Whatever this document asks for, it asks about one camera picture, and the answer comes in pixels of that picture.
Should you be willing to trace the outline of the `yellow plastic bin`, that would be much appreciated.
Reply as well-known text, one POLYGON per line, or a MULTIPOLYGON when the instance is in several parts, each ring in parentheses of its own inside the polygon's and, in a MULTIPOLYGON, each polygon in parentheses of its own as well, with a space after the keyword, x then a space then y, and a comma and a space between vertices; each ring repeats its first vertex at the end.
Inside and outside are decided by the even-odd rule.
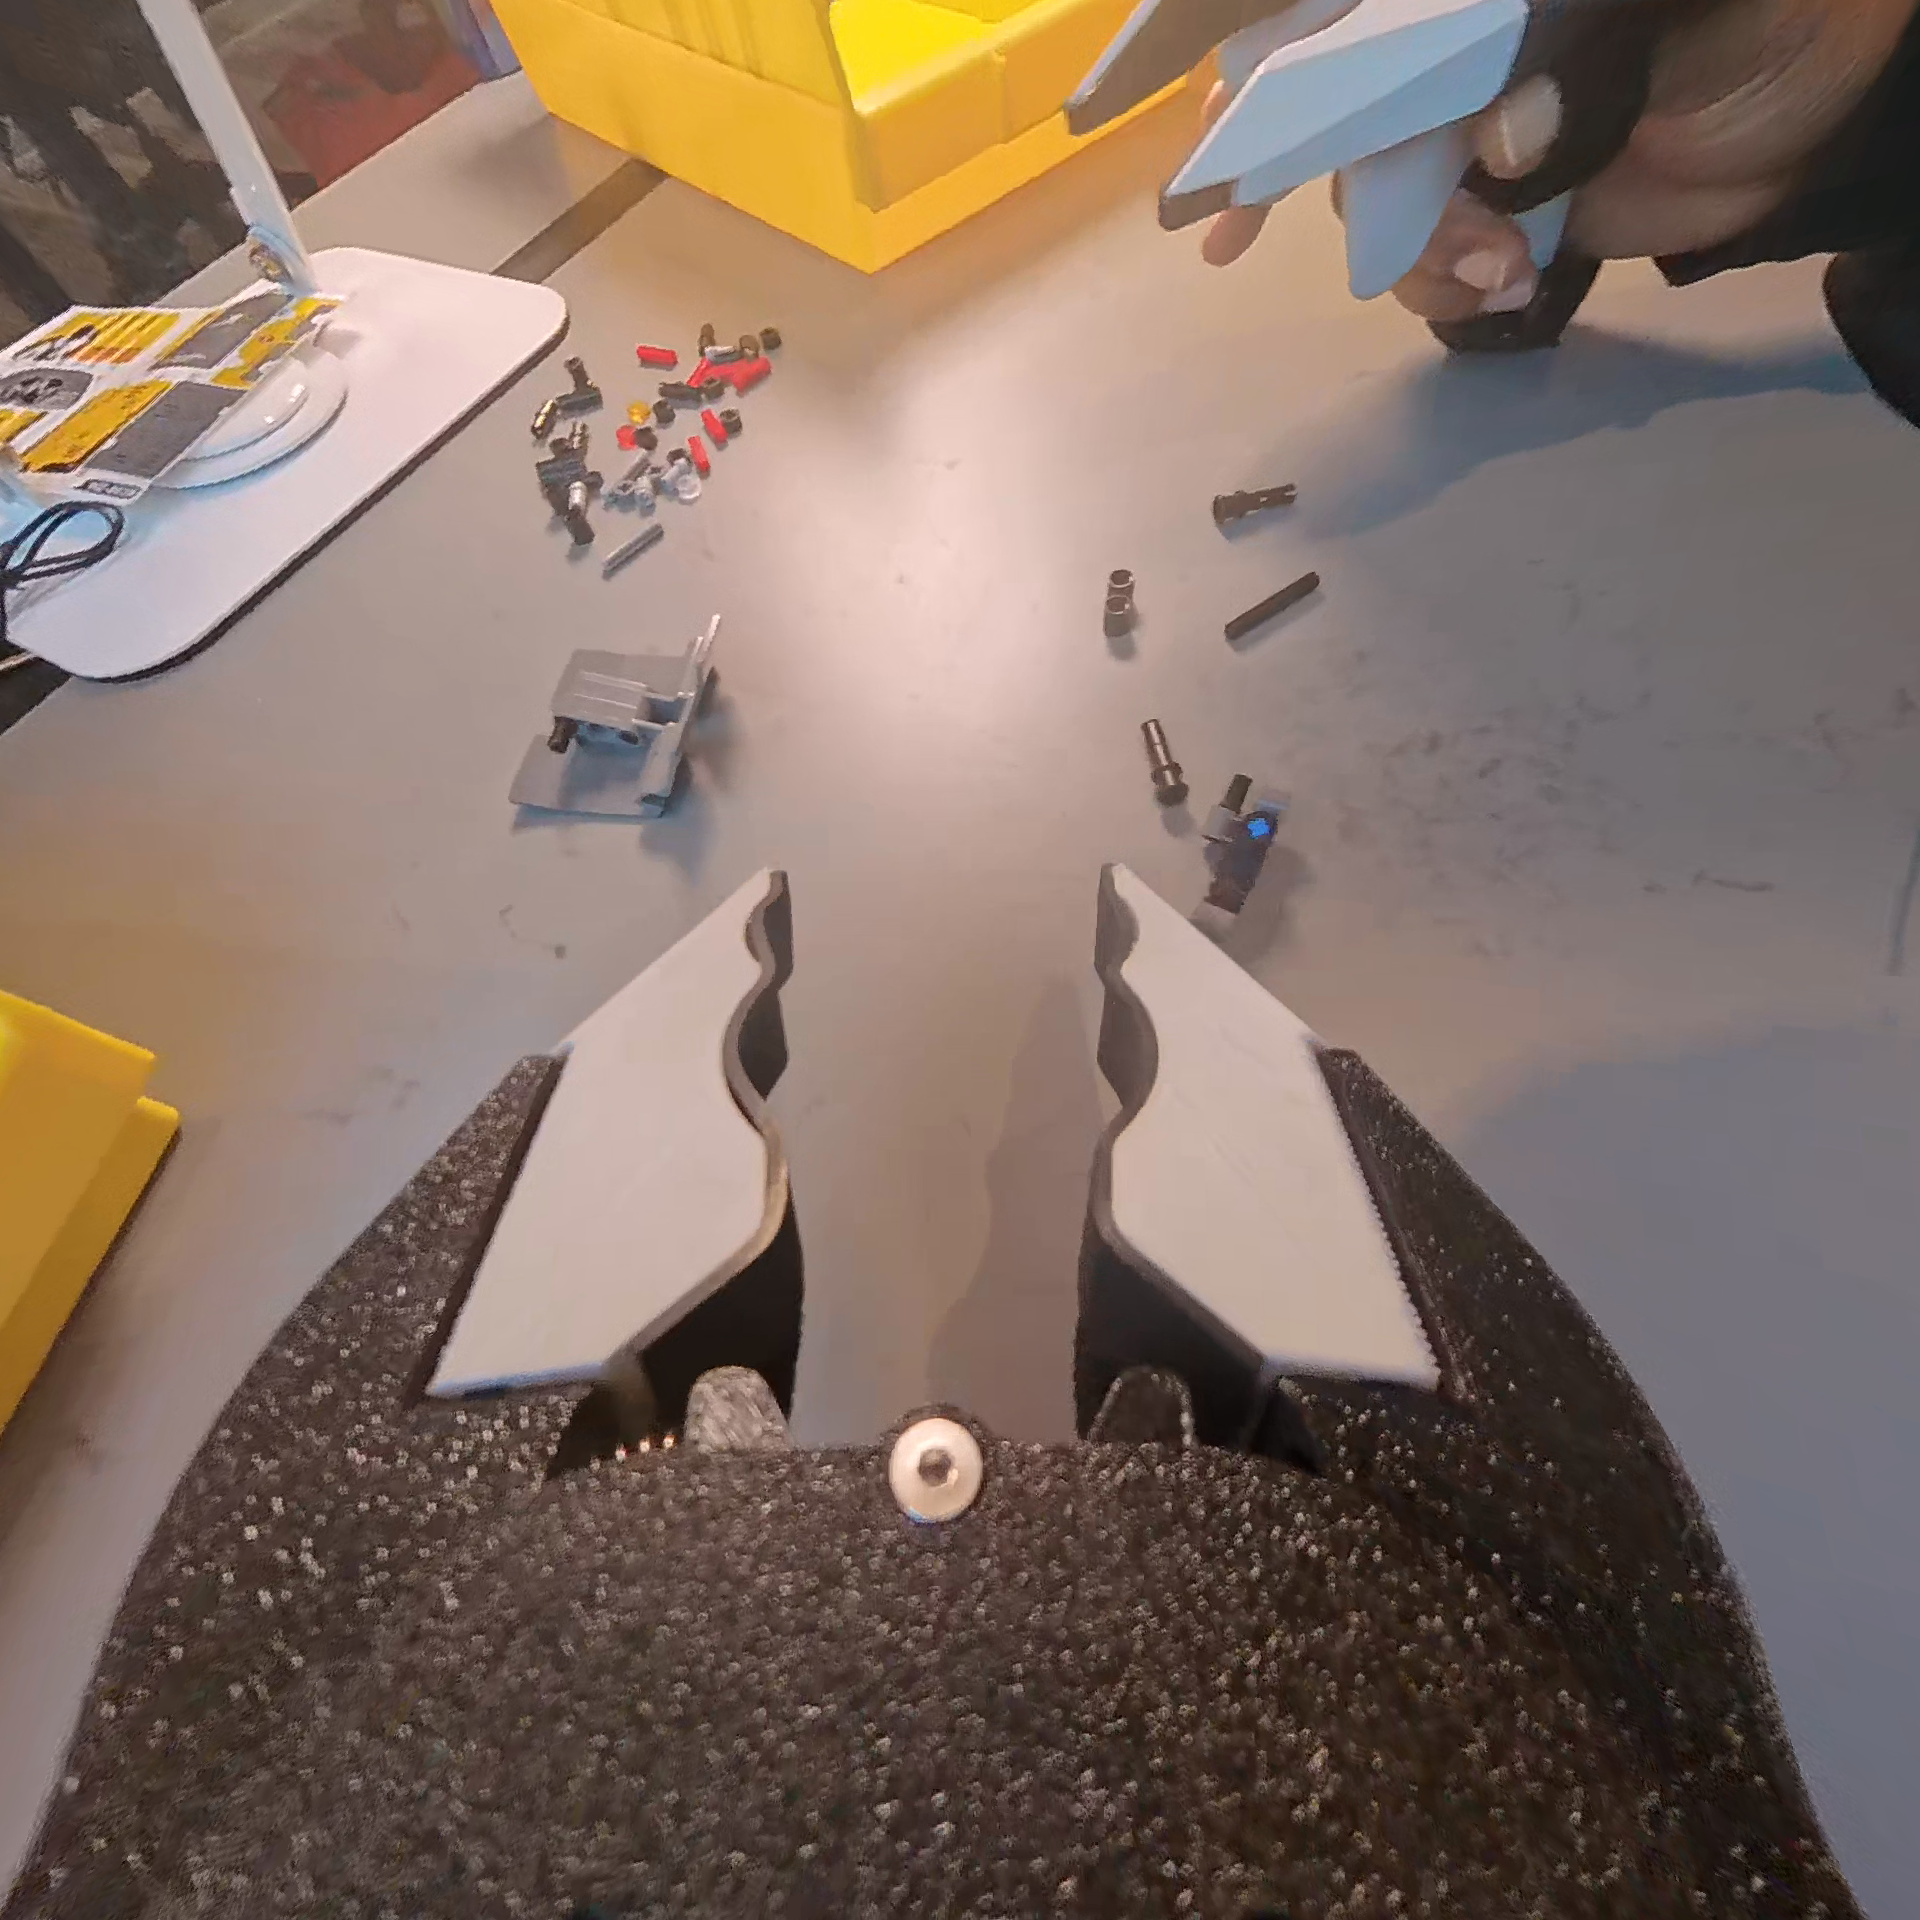
POLYGON ((493 2, 539 104, 875 274, 1091 146, 1123 2, 493 2))
POLYGON ((2 1424, 179 1133, 155 1055, 2 994, 2 1424))

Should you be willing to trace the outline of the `person's right hand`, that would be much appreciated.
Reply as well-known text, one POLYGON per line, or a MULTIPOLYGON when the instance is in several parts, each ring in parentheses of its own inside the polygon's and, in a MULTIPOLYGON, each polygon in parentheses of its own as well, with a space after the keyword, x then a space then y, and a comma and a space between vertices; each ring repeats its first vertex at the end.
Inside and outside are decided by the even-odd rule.
MULTIPOLYGON (((1721 4, 1658 51, 1625 146, 1574 195, 1562 239, 1603 263, 1714 249, 1779 208, 1814 151, 1894 58, 1912 2, 1721 4)), ((1474 125, 1491 179, 1546 160, 1562 101, 1548 78, 1512 87, 1474 125)), ((1513 313, 1539 270, 1520 227, 1455 192, 1391 289, 1414 317, 1455 324, 1513 313)))

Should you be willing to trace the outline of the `yellow grey sticker sheet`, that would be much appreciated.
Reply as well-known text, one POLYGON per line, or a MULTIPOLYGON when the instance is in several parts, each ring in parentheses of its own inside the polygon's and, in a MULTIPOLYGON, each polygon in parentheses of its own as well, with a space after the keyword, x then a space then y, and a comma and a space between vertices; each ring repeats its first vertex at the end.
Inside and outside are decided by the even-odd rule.
POLYGON ((211 306, 70 306, 3 348, 3 452, 49 487, 134 499, 208 438, 239 448, 232 417, 260 410, 273 431, 341 305, 266 289, 211 306))

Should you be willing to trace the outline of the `black toy axle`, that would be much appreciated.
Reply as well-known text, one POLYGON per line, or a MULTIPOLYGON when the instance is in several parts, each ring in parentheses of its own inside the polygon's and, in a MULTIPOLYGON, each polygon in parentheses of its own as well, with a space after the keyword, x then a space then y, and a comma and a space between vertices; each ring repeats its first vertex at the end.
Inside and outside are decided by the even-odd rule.
POLYGON ((1297 578, 1286 583, 1279 588, 1274 588, 1265 596, 1258 599, 1250 607, 1232 615, 1222 625, 1222 638, 1229 646, 1239 646, 1242 643, 1253 638, 1255 634, 1270 629, 1274 622, 1286 615, 1302 608, 1311 600, 1324 587, 1324 578, 1317 571, 1308 571, 1297 578))

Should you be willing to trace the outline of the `pile of small toy parts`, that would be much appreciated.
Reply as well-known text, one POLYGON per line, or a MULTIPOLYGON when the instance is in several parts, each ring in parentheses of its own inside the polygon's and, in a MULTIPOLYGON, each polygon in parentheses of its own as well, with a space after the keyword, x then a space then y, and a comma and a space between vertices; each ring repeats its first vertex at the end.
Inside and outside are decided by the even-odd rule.
POLYGON ((615 577, 653 551, 673 511, 696 507, 743 440, 747 402, 785 347, 778 324, 699 324, 687 345, 639 337, 599 377, 579 355, 534 404, 525 463, 545 530, 572 567, 615 577))

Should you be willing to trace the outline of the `silver toy scoop part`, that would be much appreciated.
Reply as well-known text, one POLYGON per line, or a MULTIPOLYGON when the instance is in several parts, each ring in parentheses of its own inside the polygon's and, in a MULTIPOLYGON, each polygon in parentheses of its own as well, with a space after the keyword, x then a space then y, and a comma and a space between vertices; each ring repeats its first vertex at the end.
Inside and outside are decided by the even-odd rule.
POLYGON ((515 809, 658 820, 675 804, 686 751, 707 707, 722 619, 675 655, 577 651, 510 785, 515 809))

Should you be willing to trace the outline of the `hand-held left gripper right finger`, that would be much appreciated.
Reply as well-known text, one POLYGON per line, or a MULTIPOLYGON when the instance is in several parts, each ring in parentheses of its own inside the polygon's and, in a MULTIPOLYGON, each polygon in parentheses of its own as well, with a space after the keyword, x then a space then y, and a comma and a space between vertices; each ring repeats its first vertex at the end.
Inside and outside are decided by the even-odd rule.
POLYGON ((1132 868, 1102 868, 1093 1149, 1072 1344, 1089 1438, 1115 1380, 1157 1371, 1196 1436, 1288 1447, 1283 1390, 1435 1396, 1442 1356, 1335 1100, 1327 1047, 1132 868))

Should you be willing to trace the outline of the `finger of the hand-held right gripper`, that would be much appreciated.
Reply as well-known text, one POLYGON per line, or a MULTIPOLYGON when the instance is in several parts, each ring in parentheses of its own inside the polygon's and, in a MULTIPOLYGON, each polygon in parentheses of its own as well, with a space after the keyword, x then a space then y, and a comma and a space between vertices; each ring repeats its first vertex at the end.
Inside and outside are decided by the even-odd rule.
POLYGON ((1508 82, 1525 28, 1523 2, 1363 2, 1277 46, 1166 183, 1161 229, 1469 123, 1508 82))
POLYGON ((1353 9, 1353 2, 1141 2, 1067 96, 1066 128, 1089 137, 1214 57, 1250 58, 1258 66, 1353 9))

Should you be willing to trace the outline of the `grey desk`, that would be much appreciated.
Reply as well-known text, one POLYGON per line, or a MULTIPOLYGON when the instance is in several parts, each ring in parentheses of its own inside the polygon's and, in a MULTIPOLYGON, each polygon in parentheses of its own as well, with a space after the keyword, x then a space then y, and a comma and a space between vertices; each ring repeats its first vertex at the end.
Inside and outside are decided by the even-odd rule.
POLYGON ((797 1426, 1072 1430, 1096 876, 1200 895, 1580 1294, 1750 1596, 1873 1917, 1915 1917, 1915 432, 1819 270, 1608 270, 1557 351, 1347 300, 1319 192, 1225 270, 1173 108, 868 279, 473 93, 301 208, 558 293, 607 377, 778 324, 660 551, 572 567, 550 358, 206 652, 3 732, 3 988, 155 1052, 155 1186, 3 1438, 3 1882, 159 1511, 301 1294, 515 1058, 756 868, 797 1426), (1214 494, 1296 485, 1222 532, 1214 494), (1102 634, 1114 568, 1130 638, 1102 634), (1223 625, 1304 572, 1259 634, 1223 625), (655 820, 515 809, 577 652, 713 678, 655 820), (1157 718, 1187 798, 1160 807, 1157 718))

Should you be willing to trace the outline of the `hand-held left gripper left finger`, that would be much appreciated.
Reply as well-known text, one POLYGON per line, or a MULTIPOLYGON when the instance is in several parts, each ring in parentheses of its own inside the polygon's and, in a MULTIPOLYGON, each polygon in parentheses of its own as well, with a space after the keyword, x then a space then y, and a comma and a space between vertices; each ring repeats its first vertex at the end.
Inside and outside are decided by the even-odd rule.
POLYGON ((680 1433, 697 1382, 794 1412, 803 1253, 766 1099, 794 903, 760 871, 542 1062, 477 1253, 423 1358, 443 1402, 585 1386, 575 1429, 680 1433))

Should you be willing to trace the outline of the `white folding stand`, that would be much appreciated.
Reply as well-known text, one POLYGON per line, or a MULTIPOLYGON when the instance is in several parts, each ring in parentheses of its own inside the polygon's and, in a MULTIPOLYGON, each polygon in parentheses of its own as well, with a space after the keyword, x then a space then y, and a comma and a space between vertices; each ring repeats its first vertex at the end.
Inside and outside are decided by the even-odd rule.
POLYGON ((200 652, 554 348, 560 295, 366 249, 311 252, 191 4, 139 4, 246 229, 252 284, 338 297, 277 426, 232 414, 134 496, 55 488, 3 451, 3 666, 121 682, 200 652))

